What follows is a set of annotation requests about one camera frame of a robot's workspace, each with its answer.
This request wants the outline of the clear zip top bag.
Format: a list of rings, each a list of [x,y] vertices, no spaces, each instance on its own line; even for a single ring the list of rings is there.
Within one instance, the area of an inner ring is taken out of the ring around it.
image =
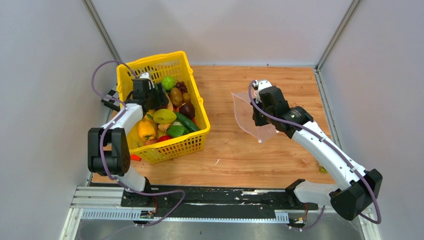
[[[256,126],[253,119],[254,107],[247,92],[231,93],[234,106],[234,117],[238,126],[246,133],[264,143],[277,135],[278,131],[271,124]]]

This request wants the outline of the green cucumber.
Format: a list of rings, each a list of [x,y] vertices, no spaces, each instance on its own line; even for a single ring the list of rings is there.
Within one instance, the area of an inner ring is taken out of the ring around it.
[[[176,115],[176,120],[180,122],[190,133],[200,131],[200,128],[185,115],[177,111],[174,111],[174,114]]]

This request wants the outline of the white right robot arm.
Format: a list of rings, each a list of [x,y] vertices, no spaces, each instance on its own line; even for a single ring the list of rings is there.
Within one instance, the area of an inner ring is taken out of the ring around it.
[[[367,170],[344,153],[309,112],[289,106],[280,88],[253,81],[248,96],[256,126],[273,125],[304,147],[334,180],[334,184],[301,180],[285,195],[290,208],[298,209],[304,203],[330,205],[348,221],[361,216],[377,225],[382,222],[377,198],[383,176],[377,169]]]

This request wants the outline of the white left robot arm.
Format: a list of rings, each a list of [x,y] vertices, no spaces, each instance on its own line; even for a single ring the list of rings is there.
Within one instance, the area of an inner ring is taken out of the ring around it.
[[[150,110],[169,101],[161,84],[153,84],[148,73],[133,80],[133,90],[118,114],[101,127],[88,131],[88,169],[92,173],[110,177],[125,191],[134,193],[140,206],[149,206],[153,193],[149,181],[131,167],[131,154],[127,136]]]

